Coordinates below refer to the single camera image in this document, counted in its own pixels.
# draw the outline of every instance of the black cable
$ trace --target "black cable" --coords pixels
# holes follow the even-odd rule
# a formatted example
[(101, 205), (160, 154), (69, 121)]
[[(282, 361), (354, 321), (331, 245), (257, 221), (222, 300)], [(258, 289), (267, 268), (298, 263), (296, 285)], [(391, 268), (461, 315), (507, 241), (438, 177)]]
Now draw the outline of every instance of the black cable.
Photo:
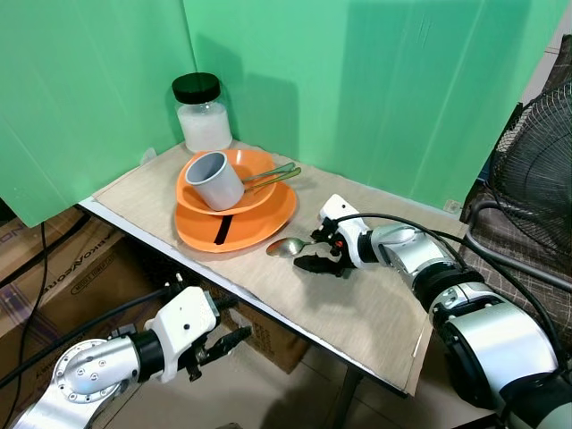
[(457, 250), (455, 250), (451, 244), (449, 244), (447, 241), (445, 241), (444, 239), (442, 239), (441, 237), (439, 237), (439, 235), (435, 234), (433, 231), (431, 231), (428, 228), (425, 228), (423, 225), (420, 225), (419, 223), (415, 223), (413, 221), (409, 221), (409, 219), (404, 219), (402, 217), (399, 216), (394, 216), (392, 214), (380, 214), (380, 213), (357, 213), (357, 214), (348, 214), (347, 216), (342, 216), (339, 217), (337, 219), (332, 219), (332, 221), (336, 224), (340, 223), (340, 222), (344, 222), (344, 221), (348, 221), (350, 219), (360, 219), (363, 217), (373, 217), (373, 218), (379, 218), (379, 219), (389, 219), (390, 221), (395, 221), (395, 222), (401, 222), (404, 223), (406, 225), (409, 226), (413, 226), (415, 228), (418, 228), (418, 230), (423, 231), (425, 234), (433, 237), (436, 241), (439, 241), (446, 249), (447, 251), (457, 260), (458, 264), (461, 266), (461, 268), (463, 270), (468, 269), (468, 265), (465, 262), (465, 260), (461, 257), (461, 255), (457, 252)]
[(127, 303), (125, 303), (125, 304), (123, 304), (117, 308), (114, 308), (113, 310), (109, 310), (108, 312), (103, 313), (102, 315), (96, 317), (95, 319), (92, 319), (89, 322), (84, 323), (82, 326), (75, 328), (73, 331), (66, 333), (63, 337), (57, 339), (55, 342), (50, 344), (45, 349), (40, 350), (38, 353), (36, 353), (34, 356), (32, 356), (26, 362), (19, 365), (17, 368), (14, 368), (9, 374), (5, 375), (2, 378), (2, 380), (0, 380), (0, 389), (3, 389), (6, 384), (11, 382), (14, 378), (18, 377), (20, 374), (22, 374), (27, 369), (30, 369), (37, 362), (39, 362), (41, 359), (45, 358), (47, 355), (49, 355), (53, 351), (56, 351), (58, 348), (62, 347), (62, 345), (64, 345), (66, 342), (73, 340), (75, 337), (77, 337), (81, 333), (84, 333), (85, 331), (87, 331), (88, 329), (91, 329), (95, 325), (100, 324), (105, 319), (113, 317), (114, 315), (117, 315), (117, 314), (121, 313), (122, 311), (128, 310), (131, 307), (135, 307), (135, 306), (138, 306), (139, 304), (143, 304), (144, 302), (147, 302), (151, 299), (162, 297), (163, 295), (166, 295), (167, 293), (171, 293), (169, 287), (165, 287), (165, 288), (162, 288), (160, 290), (156, 290), (155, 292), (149, 293), (148, 295), (145, 295), (144, 297), (134, 299), (134, 300), (127, 302)]
[(62, 235), (62, 237), (58, 238), (57, 240), (54, 240), (53, 243), (47, 246), (47, 249), (44, 249), (41, 252), (37, 253), (36, 255), (31, 257), (28, 261), (26, 261), (24, 264), (19, 266), (18, 269), (14, 270), (9, 275), (7, 275), (3, 280), (0, 280), (0, 289), (2, 289), (5, 285), (12, 283), (18, 277), (26, 273), (32, 266), (37, 264), (42, 259), (46, 251), (47, 254), (49, 255), (54, 250), (56, 250), (58, 246), (60, 246), (73, 234), (79, 231), (81, 227), (83, 227), (83, 225), (85, 225), (90, 218), (91, 216), (89, 214), (83, 215), (68, 231), (65, 232), (64, 235)]
[[(28, 334), (29, 328), (32, 325), (32, 322), (34, 320), (34, 316), (36, 315), (36, 312), (38, 311), (39, 302), (42, 299), (42, 295), (44, 295), (44, 288), (46, 287), (47, 245), (46, 245), (46, 225), (43, 222), (40, 226), (40, 233), (42, 236), (42, 249), (43, 249), (43, 256), (44, 256), (44, 275), (42, 276), (42, 283), (39, 287), (38, 297), (36, 298), (36, 303), (34, 304), (32, 311), (30, 311), (29, 316), (28, 316), (28, 320), (26, 320), (26, 323), (24, 324), (24, 329), (21, 332), (20, 350), (18, 352), (18, 366), (20, 366), (24, 360), (24, 350), (25, 350), (25, 346), (26, 346), (26, 335)], [(12, 416), (14, 414), (14, 410), (16, 409), (16, 405), (18, 404), (18, 399), (20, 398), (20, 390), (21, 390), (21, 373), (18, 374), (18, 383), (16, 385), (16, 394), (14, 395), (14, 400), (12, 402), (12, 406), (10, 407), (10, 412), (8, 413), (8, 417), (6, 418), (6, 421), (4, 422), (2, 429), (6, 429), (6, 427), (8, 427), (8, 424), (10, 423), (10, 420), (12, 419)]]
[(471, 243), (470, 241), (465, 239), (460, 239), (459, 237), (456, 237), (454, 235), (448, 234), (447, 232), (443, 231), (433, 231), (433, 232), (446, 238), (447, 240), (456, 241), (457, 243), (460, 243), (463, 246), (472, 250), (476, 255), (481, 257), (484, 262), (486, 262), (495, 271), (497, 271), (500, 275), (502, 275), (505, 279), (507, 279), (510, 282), (510, 284), (512, 284), (515, 287), (515, 289), (518, 290), (528, 302), (530, 302), (530, 304), (533, 306), (534, 310), (536, 310), (538, 316), (540, 316), (543, 322), (544, 330), (546, 331), (546, 334), (549, 337), (552, 347), (554, 348), (554, 354), (556, 355), (556, 358), (559, 362), (559, 367), (561, 369), (566, 368), (567, 352), (565, 351), (564, 347), (562, 347), (562, 343), (560, 342), (559, 336), (556, 331), (556, 326), (554, 326), (554, 322), (552, 321), (550, 315), (546, 311), (546, 308), (544, 308), (543, 304), (538, 300), (538, 298), (530, 290), (528, 290), (521, 282), (519, 282), (506, 268), (498, 264), (491, 257), (487, 256), (481, 249), (473, 245), (473, 243)]

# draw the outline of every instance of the electric fan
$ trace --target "electric fan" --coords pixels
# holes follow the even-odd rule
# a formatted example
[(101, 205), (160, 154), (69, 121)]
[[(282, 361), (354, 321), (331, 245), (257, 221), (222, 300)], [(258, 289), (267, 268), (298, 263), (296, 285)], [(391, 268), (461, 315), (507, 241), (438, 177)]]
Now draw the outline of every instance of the electric fan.
[(489, 184), (496, 201), (471, 207), (467, 239), (498, 262), (572, 292), (570, 282), (489, 249), (472, 235), (479, 211), (497, 208), (526, 236), (559, 255), (554, 259), (570, 265), (572, 80), (542, 93), (511, 120), (492, 153)]

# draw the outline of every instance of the spoon handle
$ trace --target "spoon handle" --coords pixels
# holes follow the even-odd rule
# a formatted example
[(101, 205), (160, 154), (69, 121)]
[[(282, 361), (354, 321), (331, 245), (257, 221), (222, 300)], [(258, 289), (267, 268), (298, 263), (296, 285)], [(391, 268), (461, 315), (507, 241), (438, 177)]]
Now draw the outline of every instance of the spoon handle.
[(282, 165), (280, 167), (274, 168), (273, 170), (270, 170), (269, 172), (261, 172), (260, 174), (257, 174), (256, 176), (250, 176), (250, 177), (247, 177), (246, 179), (242, 179), (242, 183), (244, 183), (245, 181), (253, 181), (254, 179), (258, 179), (260, 177), (270, 176), (270, 175), (276, 174), (278, 172), (291, 172), (292, 170), (294, 170), (295, 166), (296, 165), (294, 163), (287, 163), (287, 164)]
[(249, 192), (252, 189), (260, 188), (261, 186), (270, 185), (271, 183), (275, 183), (277, 181), (284, 181), (286, 179), (289, 179), (290, 177), (298, 176), (301, 172), (302, 172), (302, 169), (300, 167), (296, 167), (291, 172), (287, 172), (286, 174), (283, 174), (282, 176), (275, 177), (269, 181), (265, 181), (263, 183), (258, 183), (257, 185), (251, 186), (250, 188), (245, 189), (244, 191)]

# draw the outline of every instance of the jar lid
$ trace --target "jar lid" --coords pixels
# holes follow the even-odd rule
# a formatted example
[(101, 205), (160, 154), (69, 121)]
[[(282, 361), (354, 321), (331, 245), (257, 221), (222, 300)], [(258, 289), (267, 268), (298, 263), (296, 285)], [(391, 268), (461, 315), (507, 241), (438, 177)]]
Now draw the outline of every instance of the jar lid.
[(200, 105), (220, 96), (221, 85), (211, 73), (189, 73), (172, 82), (172, 92), (185, 105)]

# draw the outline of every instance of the fan grille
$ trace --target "fan grille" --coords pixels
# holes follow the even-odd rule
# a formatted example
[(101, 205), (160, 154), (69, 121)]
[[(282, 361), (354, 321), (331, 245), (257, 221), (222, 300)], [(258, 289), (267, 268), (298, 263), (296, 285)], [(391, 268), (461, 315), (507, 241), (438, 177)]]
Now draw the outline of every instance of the fan grille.
[(497, 142), (491, 186), (519, 230), (572, 256), (571, 99), (568, 81), (523, 109)]

